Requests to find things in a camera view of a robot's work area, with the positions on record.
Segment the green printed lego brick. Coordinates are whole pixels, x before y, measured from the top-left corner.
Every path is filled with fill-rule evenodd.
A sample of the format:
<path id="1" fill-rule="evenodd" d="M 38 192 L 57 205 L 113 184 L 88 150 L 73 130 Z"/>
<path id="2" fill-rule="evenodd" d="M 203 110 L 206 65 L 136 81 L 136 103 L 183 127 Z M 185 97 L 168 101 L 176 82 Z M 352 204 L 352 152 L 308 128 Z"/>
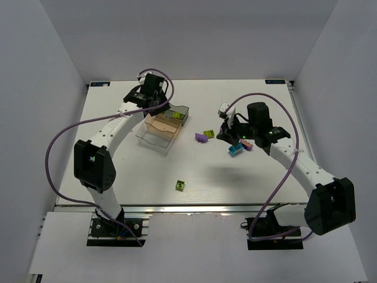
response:
<path id="1" fill-rule="evenodd" d="M 203 132 L 205 136 L 207 136 L 209 139 L 215 138 L 214 130 L 206 130 Z"/>

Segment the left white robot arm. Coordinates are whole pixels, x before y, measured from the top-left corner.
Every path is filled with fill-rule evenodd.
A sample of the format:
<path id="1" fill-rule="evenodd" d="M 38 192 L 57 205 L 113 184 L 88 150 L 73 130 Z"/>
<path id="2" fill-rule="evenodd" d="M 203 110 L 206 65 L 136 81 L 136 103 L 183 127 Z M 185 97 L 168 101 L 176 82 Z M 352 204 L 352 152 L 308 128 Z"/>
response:
<path id="1" fill-rule="evenodd" d="M 144 71 L 138 75 L 139 85 L 123 98 L 117 113 L 87 141 L 74 145 L 74 176 L 87 188 L 97 213 L 104 219 L 117 219 L 122 208 L 114 193 L 116 170 L 113 155 L 128 133 L 147 115 L 155 116 L 170 109 L 166 97 L 173 84 L 166 75 Z"/>

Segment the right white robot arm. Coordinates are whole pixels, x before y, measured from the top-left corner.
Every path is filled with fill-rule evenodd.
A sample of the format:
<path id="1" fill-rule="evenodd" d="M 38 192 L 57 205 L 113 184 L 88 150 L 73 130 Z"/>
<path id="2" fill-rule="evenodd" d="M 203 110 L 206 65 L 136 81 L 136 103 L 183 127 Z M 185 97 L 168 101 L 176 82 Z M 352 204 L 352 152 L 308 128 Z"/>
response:
<path id="1" fill-rule="evenodd" d="M 266 212 L 266 225 L 274 233 L 285 227 L 307 227 L 324 235 L 352 223 L 356 219 L 355 191 L 347 178 L 338 179 L 320 168 L 305 153 L 283 127 L 273 125 L 269 108 L 264 102 L 247 106 L 248 120 L 239 122 L 236 110 L 222 103 L 218 115 L 224 120 L 217 139 L 235 146 L 241 139 L 251 139 L 255 145 L 279 162 L 307 193 L 307 204 L 279 204 Z"/>

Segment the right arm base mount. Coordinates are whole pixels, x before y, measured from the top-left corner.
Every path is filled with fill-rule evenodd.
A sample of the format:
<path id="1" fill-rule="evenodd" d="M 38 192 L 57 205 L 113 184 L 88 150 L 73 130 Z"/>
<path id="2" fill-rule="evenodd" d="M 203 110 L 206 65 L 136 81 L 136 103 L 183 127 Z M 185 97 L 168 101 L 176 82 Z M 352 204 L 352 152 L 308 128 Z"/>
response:
<path id="1" fill-rule="evenodd" d="M 249 229 L 254 218 L 246 218 L 240 227 L 246 231 L 247 249 L 249 251 L 282 251 L 282 250 L 302 250 L 302 233 L 300 229 L 283 236 L 264 239 L 262 241 L 251 241 L 249 239 Z M 261 217 L 257 220 L 252 231 L 252 238 L 263 238 L 280 233 L 285 233 L 294 229 L 293 226 L 271 226 L 266 218 Z"/>

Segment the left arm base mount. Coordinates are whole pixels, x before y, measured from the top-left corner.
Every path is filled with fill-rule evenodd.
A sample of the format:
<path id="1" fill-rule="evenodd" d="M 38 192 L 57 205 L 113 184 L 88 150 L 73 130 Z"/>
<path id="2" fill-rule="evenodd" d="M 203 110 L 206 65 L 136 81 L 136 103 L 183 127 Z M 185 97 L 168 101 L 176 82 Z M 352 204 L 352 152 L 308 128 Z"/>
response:
<path id="1" fill-rule="evenodd" d="M 92 213 L 87 236 L 87 246 L 91 247 L 137 247 L 145 244 L 148 234 L 149 219 L 142 215 L 125 214 L 117 218 L 119 222 L 128 226 L 130 231 L 122 225 L 103 219 L 97 212 Z"/>

